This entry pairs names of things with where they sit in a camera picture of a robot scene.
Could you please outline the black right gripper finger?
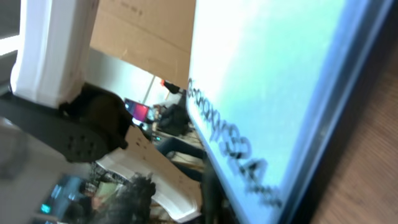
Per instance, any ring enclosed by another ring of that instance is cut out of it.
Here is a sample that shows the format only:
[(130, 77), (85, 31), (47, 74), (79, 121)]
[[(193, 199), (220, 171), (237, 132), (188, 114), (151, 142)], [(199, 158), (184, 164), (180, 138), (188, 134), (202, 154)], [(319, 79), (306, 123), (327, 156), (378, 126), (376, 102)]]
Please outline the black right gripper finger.
[(150, 177), (135, 175), (107, 195), (99, 196), (99, 188), (87, 181), (80, 184), (79, 191), (83, 196), (70, 203), (62, 223), (148, 223), (156, 189)]

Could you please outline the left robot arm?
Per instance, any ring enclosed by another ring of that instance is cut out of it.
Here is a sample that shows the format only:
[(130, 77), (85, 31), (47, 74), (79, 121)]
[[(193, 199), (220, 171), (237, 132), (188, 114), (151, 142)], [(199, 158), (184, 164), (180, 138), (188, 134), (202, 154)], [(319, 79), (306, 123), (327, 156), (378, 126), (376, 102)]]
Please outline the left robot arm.
[(1, 85), (2, 223), (201, 223), (200, 184), (174, 166), (85, 65), (98, 1), (19, 1)]

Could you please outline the blue Samsung Galaxy smartphone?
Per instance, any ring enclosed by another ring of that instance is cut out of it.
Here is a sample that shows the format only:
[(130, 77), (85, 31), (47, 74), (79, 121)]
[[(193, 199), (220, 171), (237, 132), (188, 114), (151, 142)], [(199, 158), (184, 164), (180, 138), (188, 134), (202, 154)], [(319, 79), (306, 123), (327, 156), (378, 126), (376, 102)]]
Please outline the blue Samsung Galaxy smartphone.
[(396, 1), (198, 0), (187, 108), (241, 223), (290, 223)]

